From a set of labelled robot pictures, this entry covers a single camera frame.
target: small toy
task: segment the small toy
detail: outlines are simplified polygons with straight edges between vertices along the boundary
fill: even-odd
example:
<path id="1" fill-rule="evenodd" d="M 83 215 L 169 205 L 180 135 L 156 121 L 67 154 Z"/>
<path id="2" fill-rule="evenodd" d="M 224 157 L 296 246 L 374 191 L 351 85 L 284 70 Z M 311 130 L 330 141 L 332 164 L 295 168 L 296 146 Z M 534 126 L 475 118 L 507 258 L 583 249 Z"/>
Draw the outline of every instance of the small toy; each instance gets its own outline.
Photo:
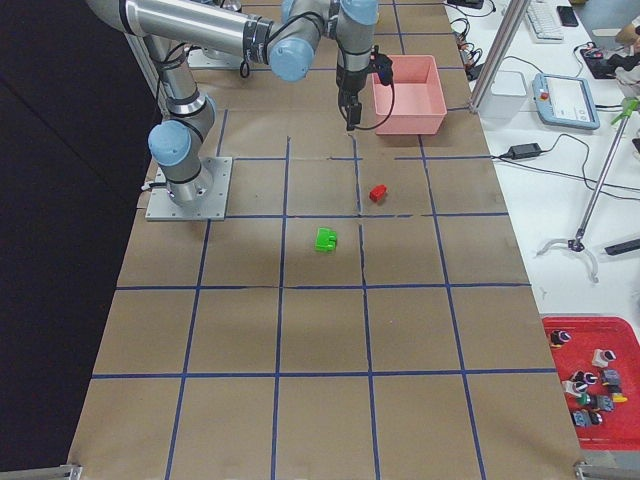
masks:
<path id="1" fill-rule="evenodd" d="M 602 410 L 603 412 L 611 412 L 613 411 L 613 401 L 611 397 L 607 397 L 606 395 L 589 395 L 588 393 L 583 393 L 578 399 L 578 405 L 581 407 L 587 407 L 594 412 Z"/>
<path id="2" fill-rule="evenodd" d="M 570 340 L 571 335 L 569 335 L 569 332 L 565 332 L 564 330 L 554 330 L 551 332 L 551 335 L 549 335 L 549 344 L 551 345 L 551 348 L 560 348 Z"/>
<path id="3" fill-rule="evenodd" d="M 602 415 L 598 412 L 590 412 L 588 410 L 571 412 L 571 419 L 576 427 L 586 428 L 602 424 Z"/>
<path id="4" fill-rule="evenodd" d="M 378 203 L 385 195 L 387 194 L 387 186 L 386 185 L 378 185 L 373 187 L 373 189 L 369 192 L 369 198 L 372 202 Z"/>
<path id="5" fill-rule="evenodd" d="M 611 394 L 611 400 L 614 403 L 624 403 L 629 400 L 622 394 L 622 381 L 617 370 L 612 368 L 601 370 L 600 381 L 602 385 L 607 387 L 607 390 Z"/>
<path id="6" fill-rule="evenodd" d="M 609 362 L 613 362 L 616 359 L 616 354 L 612 350 L 600 350 L 596 348 L 593 352 L 593 360 L 591 364 L 595 367 L 607 368 Z"/>
<path id="7" fill-rule="evenodd" d="M 582 370 L 578 370 L 573 375 L 571 375 L 571 381 L 584 382 L 587 385 L 595 385 L 598 381 L 598 376 L 595 373 L 583 372 Z"/>
<path id="8" fill-rule="evenodd" d="M 571 380 L 565 380 L 562 382 L 562 389 L 564 392 L 569 395 L 573 395 L 574 397 L 580 397 L 587 391 L 588 387 L 589 385 L 584 382 L 572 382 Z"/>
<path id="9" fill-rule="evenodd" d="M 316 251 L 317 252 L 332 252 L 336 249 L 336 243 L 338 242 L 338 234 L 327 227 L 318 228 L 318 234 L 316 235 Z"/>

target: white box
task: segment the white box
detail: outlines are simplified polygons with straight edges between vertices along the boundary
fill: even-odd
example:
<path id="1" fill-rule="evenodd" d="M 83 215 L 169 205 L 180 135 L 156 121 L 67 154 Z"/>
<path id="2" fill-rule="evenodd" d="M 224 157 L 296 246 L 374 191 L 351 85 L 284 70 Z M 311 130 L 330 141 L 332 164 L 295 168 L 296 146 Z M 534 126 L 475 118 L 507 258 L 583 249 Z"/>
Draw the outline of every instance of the white box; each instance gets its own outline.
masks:
<path id="1" fill-rule="evenodd" d="M 513 118 L 527 98 L 527 85 L 520 72 L 498 70 L 479 112 L 485 118 Z"/>

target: green block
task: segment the green block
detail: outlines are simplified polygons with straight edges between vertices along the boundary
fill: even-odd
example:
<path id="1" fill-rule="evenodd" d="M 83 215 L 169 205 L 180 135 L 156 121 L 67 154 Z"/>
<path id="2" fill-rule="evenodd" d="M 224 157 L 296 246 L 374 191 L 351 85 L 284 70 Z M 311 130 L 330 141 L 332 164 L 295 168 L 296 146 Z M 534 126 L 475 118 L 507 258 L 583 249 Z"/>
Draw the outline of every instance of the green block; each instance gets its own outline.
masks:
<path id="1" fill-rule="evenodd" d="M 318 235 L 316 236 L 316 251 L 332 252 L 336 249 L 337 241 L 338 234 L 334 230 L 320 227 L 318 228 Z"/>

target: green clamp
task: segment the green clamp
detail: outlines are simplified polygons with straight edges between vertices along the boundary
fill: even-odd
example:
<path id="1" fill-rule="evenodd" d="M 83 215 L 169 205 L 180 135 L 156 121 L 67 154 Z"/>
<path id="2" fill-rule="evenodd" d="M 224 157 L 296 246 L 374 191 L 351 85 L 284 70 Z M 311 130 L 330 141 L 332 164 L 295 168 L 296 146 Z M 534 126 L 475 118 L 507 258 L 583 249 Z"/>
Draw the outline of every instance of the green clamp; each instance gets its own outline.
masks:
<path id="1" fill-rule="evenodd" d="M 318 235 L 316 236 L 316 251 L 332 252 L 336 249 L 337 241 L 338 234 L 334 230 L 320 227 L 318 228 Z"/>
<path id="2" fill-rule="evenodd" d="M 622 100 L 622 113 L 613 119 L 611 125 L 619 122 L 623 117 L 629 118 L 631 114 L 638 109 L 638 103 L 640 103 L 640 101 L 638 101 L 637 98 L 633 97 L 627 97 Z"/>

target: white table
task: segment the white table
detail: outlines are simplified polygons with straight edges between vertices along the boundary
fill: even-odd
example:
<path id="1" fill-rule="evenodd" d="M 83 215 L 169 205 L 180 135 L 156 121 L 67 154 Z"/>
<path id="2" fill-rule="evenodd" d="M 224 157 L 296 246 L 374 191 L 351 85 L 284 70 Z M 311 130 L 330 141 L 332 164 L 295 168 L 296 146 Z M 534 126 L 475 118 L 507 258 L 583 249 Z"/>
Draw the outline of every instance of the white table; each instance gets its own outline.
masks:
<path id="1" fill-rule="evenodd" d="M 556 5 L 569 4 L 566 0 L 548 1 L 554 9 Z M 469 18 L 471 30 L 468 41 L 481 47 L 485 55 L 503 18 L 500 14 L 501 3 L 504 2 L 496 1 L 497 13 L 485 18 Z M 487 7 L 485 5 L 480 13 L 487 11 Z M 454 9 L 447 10 L 451 20 L 461 16 Z M 478 14 L 477 10 L 464 11 Z M 459 23 L 454 27 L 460 31 Z M 575 76 L 580 64 L 573 55 L 573 49 L 590 39 L 582 25 L 563 28 L 563 31 L 564 43 L 537 44 L 532 41 L 523 21 L 508 55 L 528 60 L 545 73 Z M 522 72 L 530 93 L 531 81 L 537 73 L 533 67 L 506 59 L 501 69 Z M 580 77 L 589 81 L 596 104 L 614 105 L 622 101 L 622 92 L 615 81 L 595 80 L 586 65 Z M 538 118 L 531 98 L 532 95 L 529 95 L 511 120 L 481 117 L 491 153 L 500 155 L 511 145 L 532 142 L 537 142 L 543 150 L 548 149 L 559 134 L 569 133 L 590 146 L 586 172 L 590 178 L 596 179 L 615 135 L 615 127 L 610 122 L 617 113 L 599 112 L 601 127 L 596 131 L 547 126 Z M 638 136 L 636 132 L 639 128 L 640 114 L 634 114 L 607 177 L 608 183 L 640 188 L 640 157 L 634 153 L 631 143 L 631 138 Z M 583 145 L 564 138 L 552 152 L 531 159 L 526 164 L 581 175 L 580 165 L 585 152 Z M 536 256 L 536 252 L 548 240 L 574 237 L 591 191 L 581 181 L 533 173 L 504 163 L 496 163 L 496 171 L 540 313 L 544 316 L 620 316 L 630 322 L 636 335 L 640 336 L 640 251 L 615 257 L 607 256 L 604 252 L 605 246 L 640 237 L 640 202 L 600 196 L 584 237 L 584 244 L 596 255 L 599 264 L 600 282 L 593 284 L 589 280 L 583 254 L 564 248 Z M 640 193 L 619 189 L 613 193 L 640 198 Z"/>

